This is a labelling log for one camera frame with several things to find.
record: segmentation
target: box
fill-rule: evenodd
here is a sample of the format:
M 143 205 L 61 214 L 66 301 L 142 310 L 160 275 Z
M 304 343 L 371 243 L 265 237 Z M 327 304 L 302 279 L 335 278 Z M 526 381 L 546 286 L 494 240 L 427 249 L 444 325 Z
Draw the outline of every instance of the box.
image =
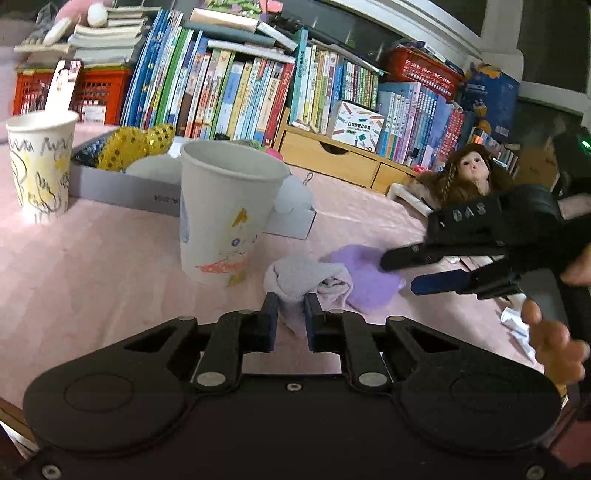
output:
M 81 150 L 90 140 L 73 149 Z M 135 210 L 179 216 L 180 185 L 142 179 L 118 171 L 100 170 L 72 162 L 70 166 L 70 196 L 118 205 Z M 305 240 L 310 233 L 316 211 L 294 210 L 280 215 L 273 210 L 265 233 Z
M 519 82 L 500 69 L 481 63 L 470 65 L 462 108 L 476 114 L 476 126 L 499 143 L 509 137 L 517 104 Z
M 339 101 L 330 114 L 326 135 L 332 140 L 375 153 L 384 116 L 354 103 Z

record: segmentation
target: drawer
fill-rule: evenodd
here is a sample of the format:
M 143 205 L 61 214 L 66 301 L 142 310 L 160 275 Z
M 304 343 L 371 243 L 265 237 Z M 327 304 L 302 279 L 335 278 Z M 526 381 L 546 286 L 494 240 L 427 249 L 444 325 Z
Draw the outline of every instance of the drawer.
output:
M 285 132 L 281 155 L 289 165 L 324 173 L 369 188 L 374 179 L 377 162 L 353 152 L 329 153 L 318 140 Z
M 378 168 L 378 174 L 375 176 L 375 180 L 372 183 L 372 190 L 376 190 L 381 193 L 386 193 L 388 188 L 393 183 L 401 183 L 403 185 L 408 184 L 408 181 L 412 177 L 402 170 L 381 163 Z

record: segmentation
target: doll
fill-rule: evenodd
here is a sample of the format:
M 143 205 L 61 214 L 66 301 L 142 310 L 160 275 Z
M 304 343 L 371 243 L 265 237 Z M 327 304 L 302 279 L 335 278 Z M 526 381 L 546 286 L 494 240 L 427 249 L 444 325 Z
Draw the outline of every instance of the doll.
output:
M 428 203 L 434 203 L 430 205 L 434 208 L 504 192 L 513 186 L 511 176 L 479 144 L 456 150 L 447 159 L 443 171 L 419 175 L 417 182 L 428 190 L 431 196 Z

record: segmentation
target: purple cloth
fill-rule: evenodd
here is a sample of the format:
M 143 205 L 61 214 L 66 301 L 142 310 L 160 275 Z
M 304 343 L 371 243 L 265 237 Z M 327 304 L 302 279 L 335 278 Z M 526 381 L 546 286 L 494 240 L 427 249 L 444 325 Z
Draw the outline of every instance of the purple cloth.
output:
M 383 250 L 364 245 L 347 245 L 331 253 L 322 261 L 342 263 L 353 279 L 353 290 L 347 304 L 362 313 L 371 313 L 385 307 L 406 280 L 394 273 L 383 272 L 379 267 Z

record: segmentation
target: orange crate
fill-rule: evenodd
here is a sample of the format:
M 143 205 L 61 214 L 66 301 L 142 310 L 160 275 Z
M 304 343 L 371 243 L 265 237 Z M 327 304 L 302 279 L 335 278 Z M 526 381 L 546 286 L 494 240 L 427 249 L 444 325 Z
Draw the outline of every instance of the orange crate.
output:
M 388 82 L 421 82 L 433 92 L 453 100 L 464 77 L 437 60 L 406 47 L 390 51 L 385 70 Z
M 43 110 L 53 72 L 26 70 L 17 72 L 13 115 Z M 127 69 L 84 70 L 78 78 L 70 108 L 82 114 L 85 105 L 105 106 L 105 124 L 118 125 L 131 71 Z

